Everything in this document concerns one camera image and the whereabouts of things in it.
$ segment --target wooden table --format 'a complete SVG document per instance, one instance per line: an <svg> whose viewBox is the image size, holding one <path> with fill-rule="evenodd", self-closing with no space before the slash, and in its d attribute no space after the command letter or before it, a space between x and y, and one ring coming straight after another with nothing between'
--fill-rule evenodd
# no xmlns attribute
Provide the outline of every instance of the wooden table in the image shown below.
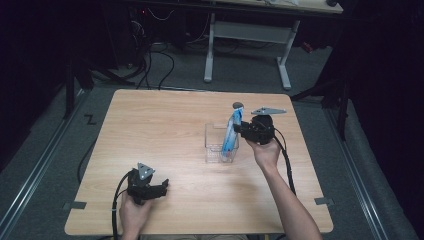
<svg viewBox="0 0 424 240"><path fill-rule="evenodd" d="M262 106L287 110L272 117L287 141L297 195L320 231L330 232L327 206L314 201L323 194L287 95L118 90L75 198L87 205L71 210L66 233L111 234L114 192L137 162L156 170L152 185L166 178L170 183L166 197L155 200L143 234L281 233L271 192L244 139L233 163L205 162L205 124L225 124L234 102L244 104L244 121ZM287 181L282 156L279 169Z"/></svg>

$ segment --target desk leg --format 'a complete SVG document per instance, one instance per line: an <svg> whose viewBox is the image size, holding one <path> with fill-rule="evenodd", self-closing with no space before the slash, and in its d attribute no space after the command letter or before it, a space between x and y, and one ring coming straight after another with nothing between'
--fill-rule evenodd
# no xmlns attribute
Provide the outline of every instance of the desk leg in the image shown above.
<svg viewBox="0 0 424 240"><path fill-rule="evenodd" d="M212 81L212 71L213 71L213 40L215 34L215 14L211 13L211 23L209 27L209 48L208 55L206 56L206 66L205 66L205 78L204 81L209 83Z"/></svg>
<svg viewBox="0 0 424 240"><path fill-rule="evenodd" d="M297 20L293 24L293 28L290 31L289 38L284 49L284 54L282 57L277 58L278 69L280 70L281 81L283 82L283 88L285 90L291 89L290 79L287 74L286 61L290 53L290 49L293 45L294 38L296 37L297 29L299 28L300 21Z"/></svg>

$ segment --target clear plastic container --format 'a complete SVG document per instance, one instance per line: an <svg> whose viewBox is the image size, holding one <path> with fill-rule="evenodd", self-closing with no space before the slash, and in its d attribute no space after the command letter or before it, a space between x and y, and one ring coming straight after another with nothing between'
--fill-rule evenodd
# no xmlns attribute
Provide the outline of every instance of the clear plastic container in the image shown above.
<svg viewBox="0 0 424 240"><path fill-rule="evenodd" d="M222 145L225 134L227 133L227 124L208 123L205 126L205 149L207 163L232 163L239 148L238 135L234 144L234 149L226 154L222 154Z"/></svg>

